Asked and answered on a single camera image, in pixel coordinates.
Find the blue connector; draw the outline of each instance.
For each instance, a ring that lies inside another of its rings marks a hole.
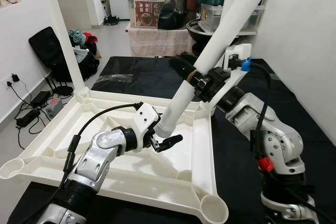
[[[251,56],[247,58],[247,60],[243,61],[241,64],[241,71],[250,72],[250,65],[251,65]]]

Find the electrical outlet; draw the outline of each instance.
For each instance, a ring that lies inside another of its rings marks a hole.
[[[7,85],[7,81],[10,81],[12,85],[15,83],[13,81],[12,75],[6,76],[4,79],[1,80],[1,83],[5,86],[6,89],[9,89],[9,86]]]

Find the black table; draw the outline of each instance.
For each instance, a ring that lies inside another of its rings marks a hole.
[[[96,83],[93,90],[163,98],[172,98],[182,82],[170,68],[166,58],[111,57],[101,76],[110,80]],[[247,74],[238,86],[260,99],[264,98],[266,85],[259,73],[252,71]],[[313,198],[318,207],[335,218],[336,148],[281,81],[272,81],[269,100],[269,105],[280,120],[302,136],[305,147],[301,158],[306,165],[308,184],[315,185],[316,188]],[[247,139],[218,109],[212,117],[212,137],[217,191],[229,207],[227,223],[262,223],[264,212],[260,204],[261,182]],[[55,189],[31,183],[12,212],[8,224],[18,223],[44,203]],[[99,196],[88,217],[87,224],[91,223],[201,222],[191,215]]]

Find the small black box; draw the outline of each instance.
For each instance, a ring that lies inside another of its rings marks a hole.
[[[49,91],[41,91],[34,97],[30,102],[33,107],[43,106],[48,101],[48,98],[51,96]]]

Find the gray box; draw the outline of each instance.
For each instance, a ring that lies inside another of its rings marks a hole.
[[[50,118],[54,118],[63,109],[61,98],[53,98],[46,106],[46,112]]]

